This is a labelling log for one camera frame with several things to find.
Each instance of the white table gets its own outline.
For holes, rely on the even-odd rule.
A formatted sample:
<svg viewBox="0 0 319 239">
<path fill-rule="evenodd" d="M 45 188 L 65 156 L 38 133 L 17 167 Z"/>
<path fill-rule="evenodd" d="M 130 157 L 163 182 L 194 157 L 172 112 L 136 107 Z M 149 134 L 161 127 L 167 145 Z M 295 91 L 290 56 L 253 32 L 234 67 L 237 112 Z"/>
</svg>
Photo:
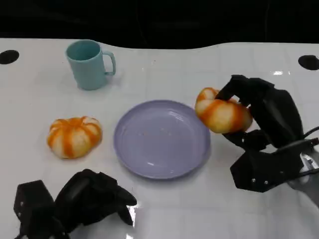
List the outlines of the white table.
<svg viewBox="0 0 319 239">
<path fill-rule="evenodd" d="M 319 45 L 229 43 L 192 50 L 104 45 L 114 52 L 118 72 L 106 87 L 83 91 L 64 56 L 71 42 L 0 39 L 0 52 L 20 53 L 16 62 L 0 65 L 0 238 L 18 234 L 19 221 L 12 209 L 18 184 L 41 179 L 55 198 L 84 168 L 115 177 L 139 204 L 131 208 L 134 228 L 113 215 L 77 229 L 73 239 L 319 237 L 319 210 L 303 194 L 287 185 L 264 194 L 236 189 L 229 167 L 243 151 L 221 135 L 211 135 L 209 161 L 175 181 L 133 175 L 119 164 L 112 144 L 116 123 L 136 104 L 171 99 L 193 107 L 202 88 L 222 88 L 232 74 L 260 77 L 287 89 L 307 131 L 319 125 L 319 73 L 303 69 L 298 58 L 319 55 Z M 57 118 L 83 115 L 101 122 L 103 141 L 85 158 L 58 159 L 46 145 L 50 124 Z"/>
</svg>

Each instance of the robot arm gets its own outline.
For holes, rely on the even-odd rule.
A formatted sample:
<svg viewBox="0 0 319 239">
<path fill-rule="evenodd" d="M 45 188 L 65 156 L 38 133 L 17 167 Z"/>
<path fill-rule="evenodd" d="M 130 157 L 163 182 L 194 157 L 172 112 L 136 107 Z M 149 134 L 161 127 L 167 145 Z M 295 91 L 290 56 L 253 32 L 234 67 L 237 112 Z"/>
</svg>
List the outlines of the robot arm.
<svg viewBox="0 0 319 239">
<path fill-rule="evenodd" d="M 229 100 L 233 96 L 249 109 L 260 127 L 251 132 L 224 134 L 245 150 L 230 168 L 237 188 L 265 192 L 284 182 L 318 172 L 309 167 L 301 172 L 307 162 L 302 160 L 302 155 L 305 152 L 314 154 L 314 146 L 319 140 L 305 139 L 308 133 L 304 134 L 298 109 L 287 91 L 277 90 L 274 84 L 260 78 L 233 75 L 216 99 Z M 268 144 L 277 150 L 261 152 Z"/>
</svg>

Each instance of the plate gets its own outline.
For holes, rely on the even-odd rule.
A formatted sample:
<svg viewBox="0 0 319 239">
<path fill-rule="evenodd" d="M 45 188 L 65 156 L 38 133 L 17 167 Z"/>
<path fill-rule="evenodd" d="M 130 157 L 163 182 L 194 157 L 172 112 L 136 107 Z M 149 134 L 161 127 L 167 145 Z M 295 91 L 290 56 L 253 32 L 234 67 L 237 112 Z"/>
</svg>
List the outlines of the plate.
<svg viewBox="0 0 319 239">
<path fill-rule="evenodd" d="M 192 108 L 174 101 L 150 101 L 135 106 L 120 119 L 114 148 L 132 172 L 171 179 L 205 162 L 210 132 Z"/>
</svg>

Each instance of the mug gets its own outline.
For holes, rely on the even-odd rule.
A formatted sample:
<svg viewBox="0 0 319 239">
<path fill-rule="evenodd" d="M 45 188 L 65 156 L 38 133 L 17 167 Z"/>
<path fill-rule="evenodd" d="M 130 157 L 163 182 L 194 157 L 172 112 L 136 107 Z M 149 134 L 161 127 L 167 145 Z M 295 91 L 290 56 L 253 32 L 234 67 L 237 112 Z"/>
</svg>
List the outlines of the mug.
<svg viewBox="0 0 319 239">
<path fill-rule="evenodd" d="M 106 76 L 113 76 L 116 72 L 113 53 L 102 51 L 96 41 L 76 41 L 68 46 L 65 54 L 78 86 L 84 90 L 96 90 L 104 86 L 107 83 Z M 112 72 L 105 72 L 103 55 L 108 55 L 111 58 Z"/>
</svg>

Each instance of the bread roll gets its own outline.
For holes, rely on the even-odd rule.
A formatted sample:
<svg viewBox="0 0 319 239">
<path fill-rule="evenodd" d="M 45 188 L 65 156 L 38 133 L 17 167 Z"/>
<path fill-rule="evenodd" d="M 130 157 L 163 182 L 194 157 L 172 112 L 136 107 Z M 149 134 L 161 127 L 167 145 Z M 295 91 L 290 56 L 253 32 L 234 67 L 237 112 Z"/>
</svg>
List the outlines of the bread roll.
<svg viewBox="0 0 319 239">
<path fill-rule="evenodd" d="M 77 158 L 88 153 L 102 138 L 95 118 L 57 119 L 50 127 L 47 144 L 60 158 Z"/>
<path fill-rule="evenodd" d="M 197 116 L 215 133 L 246 131 L 253 121 L 248 109 L 234 99 L 215 99 L 218 92 L 205 88 L 199 93 L 195 105 Z"/>
</svg>

